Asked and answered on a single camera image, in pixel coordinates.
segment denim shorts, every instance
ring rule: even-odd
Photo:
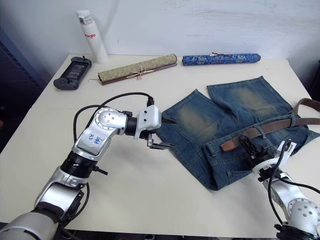
[[[163,124],[156,130],[164,141],[176,144],[171,151],[184,167],[205,187],[219,190],[251,173],[246,151],[242,146],[223,151],[223,143],[247,128],[276,120],[298,118],[288,104],[261,76],[259,78],[207,86],[210,98],[194,90],[187,97],[164,111],[177,124]],[[319,133],[307,126],[291,126],[252,141],[260,149],[268,145],[276,153],[280,143],[291,139],[295,154]]]

